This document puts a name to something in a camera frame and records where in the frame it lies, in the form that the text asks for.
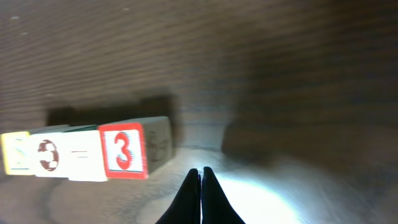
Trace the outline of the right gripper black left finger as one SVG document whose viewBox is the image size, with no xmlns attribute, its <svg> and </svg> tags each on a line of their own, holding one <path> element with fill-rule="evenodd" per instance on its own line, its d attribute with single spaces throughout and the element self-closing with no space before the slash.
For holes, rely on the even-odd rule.
<svg viewBox="0 0 398 224">
<path fill-rule="evenodd" d="M 200 224 L 201 177 L 190 169 L 175 198 L 156 224 Z"/>
</svg>

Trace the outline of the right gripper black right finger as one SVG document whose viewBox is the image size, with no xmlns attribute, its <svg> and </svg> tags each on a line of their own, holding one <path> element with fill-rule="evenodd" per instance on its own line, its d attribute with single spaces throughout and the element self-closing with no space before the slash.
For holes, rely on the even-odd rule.
<svg viewBox="0 0 398 224">
<path fill-rule="evenodd" d="M 211 167 L 203 168 L 201 209 L 202 224 L 244 224 L 229 203 Z"/>
</svg>

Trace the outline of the red number 3 block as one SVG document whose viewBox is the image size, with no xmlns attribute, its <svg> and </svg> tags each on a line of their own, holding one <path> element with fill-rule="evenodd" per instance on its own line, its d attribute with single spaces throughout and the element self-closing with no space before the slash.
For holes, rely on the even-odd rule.
<svg viewBox="0 0 398 224">
<path fill-rule="evenodd" d="M 106 177 L 148 179 L 174 157 L 166 116 L 128 119 L 98 126 Z"/>
</svg>

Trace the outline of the red A wooden block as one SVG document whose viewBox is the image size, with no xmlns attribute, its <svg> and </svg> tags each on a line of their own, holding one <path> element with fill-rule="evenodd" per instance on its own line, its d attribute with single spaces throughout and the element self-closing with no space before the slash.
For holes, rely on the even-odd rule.
<svg viewBox="0 0 398 224">
<path fill-rule="evenodd" d="M 75 126 L 63 133 L 68 151 L 68 179 L 80 182 L 108 180 L 97 125 Z"/>
</svg>

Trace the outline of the soccer ball wooden block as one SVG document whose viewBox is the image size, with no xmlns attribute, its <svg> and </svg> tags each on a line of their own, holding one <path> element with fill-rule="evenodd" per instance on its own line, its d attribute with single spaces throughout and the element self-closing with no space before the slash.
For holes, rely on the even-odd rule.
<svg viewBox="0 0 398 224">
<path fill-rule="evenodd" d="M 68 156 L 63 147 L 62 133 L 69 128 L 69 125 L 62 124 L 45 126 L 30 132 L 30 165 L 36 177 L 68 177 L 65 162 Z"/>
</svg>

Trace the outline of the yellow top wooden block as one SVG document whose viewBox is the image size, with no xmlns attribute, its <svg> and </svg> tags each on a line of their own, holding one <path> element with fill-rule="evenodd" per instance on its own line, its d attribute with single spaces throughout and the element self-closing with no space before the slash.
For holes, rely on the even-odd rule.
<svg viewBox="0 0 398 224">
<path fill-rule="evenodd" d="M 28 143 L 30 132 L 1 134 L 4 170 L 7 175 L 33 175 Z"/>
</svg>

